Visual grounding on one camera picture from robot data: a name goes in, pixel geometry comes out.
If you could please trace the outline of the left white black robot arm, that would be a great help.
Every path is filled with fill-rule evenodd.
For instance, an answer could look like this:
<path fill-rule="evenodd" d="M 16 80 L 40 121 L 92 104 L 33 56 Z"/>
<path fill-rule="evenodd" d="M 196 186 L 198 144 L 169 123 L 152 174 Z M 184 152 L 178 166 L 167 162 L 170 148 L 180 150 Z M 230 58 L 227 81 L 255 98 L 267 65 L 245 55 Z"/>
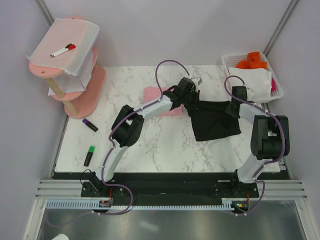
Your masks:
<path fill-rule="evenodd" d="M 99 197 L 106 196 L 110 191 L 116 167 L 126 150 L 140 138 L 143 125 L 148 120 L 179 108 L 188 106 L 199 100 L 200 77 L 183 77 L 177 85 L 161 90 L 160 96 L 138 107 L 124 105 L 116 117 L 108 137 L 111 147 L 100 166 L 95 170 L 97 181 L 92 185 L 92 191 Z"/>

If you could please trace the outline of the black cloth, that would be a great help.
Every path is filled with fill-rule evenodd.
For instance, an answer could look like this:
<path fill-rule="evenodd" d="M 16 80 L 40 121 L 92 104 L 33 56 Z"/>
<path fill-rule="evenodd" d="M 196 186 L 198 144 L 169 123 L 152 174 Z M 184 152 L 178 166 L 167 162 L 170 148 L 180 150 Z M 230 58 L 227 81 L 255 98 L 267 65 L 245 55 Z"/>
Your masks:
<path fill-rule="evenodd" d="M 196 141 L 204 142 L 241 133 L 239 120 L 226 113 L 230 101 L 199 101 L 185 108 L 191 118 Z"/>

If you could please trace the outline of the pink t shirt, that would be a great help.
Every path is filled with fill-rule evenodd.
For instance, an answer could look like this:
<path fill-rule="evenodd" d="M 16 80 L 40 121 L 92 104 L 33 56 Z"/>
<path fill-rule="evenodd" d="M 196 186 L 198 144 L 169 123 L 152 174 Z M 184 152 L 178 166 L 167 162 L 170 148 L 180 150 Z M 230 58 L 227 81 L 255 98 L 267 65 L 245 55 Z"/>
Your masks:
<path fill-rule="evenodd" d="M 158 87 L 146 87 L 144 89 L 144 98 L 143 103 L 148 103 L 153 101 L 154 99 L 158 99 L 161 96 L 161 92 Z M 176 117 L 176 116 L 183 116 L 183 107 L 179 106 L 171 111 L 163 112 L 158 114 L 158 117 Z"/>

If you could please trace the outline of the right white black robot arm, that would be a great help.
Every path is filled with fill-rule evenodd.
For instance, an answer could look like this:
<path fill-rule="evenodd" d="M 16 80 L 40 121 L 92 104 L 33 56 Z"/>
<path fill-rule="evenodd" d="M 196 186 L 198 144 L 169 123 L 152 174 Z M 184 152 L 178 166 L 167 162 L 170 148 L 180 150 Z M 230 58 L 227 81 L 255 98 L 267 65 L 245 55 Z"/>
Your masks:
<path fill-rule="evenodd" d="M 285 115 L 273 115 L 255 103 L 248 102 L 244 86 L 234 86 L 228 94 L 232 100 L 226 113 L 245 119 L 252 125 L 251 154 L 234 172 L 234 181 L 229 184 L 230 193 L 240 197 L 247 191 L 246 184 L 257 182 L 259 175 L 268 165 L 289 154 L 289 119 Z"/>

